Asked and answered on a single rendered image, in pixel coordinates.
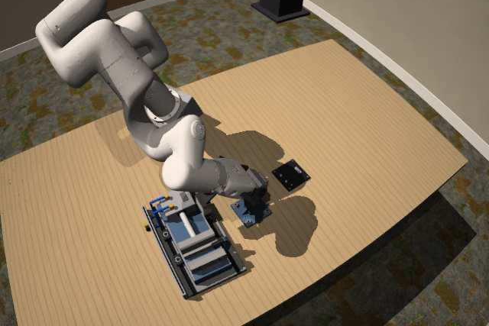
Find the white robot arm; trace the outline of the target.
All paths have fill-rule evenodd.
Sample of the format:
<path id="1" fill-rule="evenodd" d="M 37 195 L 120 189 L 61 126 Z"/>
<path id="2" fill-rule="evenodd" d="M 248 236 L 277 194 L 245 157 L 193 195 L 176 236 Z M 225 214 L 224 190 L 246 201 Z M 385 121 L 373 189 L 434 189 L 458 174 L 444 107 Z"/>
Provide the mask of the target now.
<path id="1" fill-rule="evenodd" d="M 153 71 L 167 61 L 168 49 L 144 14 L 134 11 L 114 23 L 107 5 L 108 0 L 64 0 L 37 24 L 37 39 L 69 86 L 79 89 L 97 73 L 106 81 L 121 100 L 133 140 L 149 157 L 165 162 L 165 185 L 200 192 L 196 204 L 207 215 L 215 193 L 225 193 L 226 169 L 203 158 L 206 129 L 198 116 L 159 128 L 152 122 L 169 121 L 180 110 L 177 92 Z"/>

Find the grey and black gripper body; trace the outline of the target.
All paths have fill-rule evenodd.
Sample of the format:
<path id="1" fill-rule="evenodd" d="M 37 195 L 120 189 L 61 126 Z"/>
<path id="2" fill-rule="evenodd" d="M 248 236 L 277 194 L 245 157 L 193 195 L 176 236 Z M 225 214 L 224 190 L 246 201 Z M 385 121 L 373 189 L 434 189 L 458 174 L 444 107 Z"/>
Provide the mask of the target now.
<path id="1" fill-rule="evenodd" d="M 227 180 L 222 195 L 231 199 L 244 199 L 240 196 L 243 192 L 251 192 L 256 188 L 253 179 L 248 175 L 240 163 L 229 158 L 212 158 L 221 162 L 227 172 Z"/>

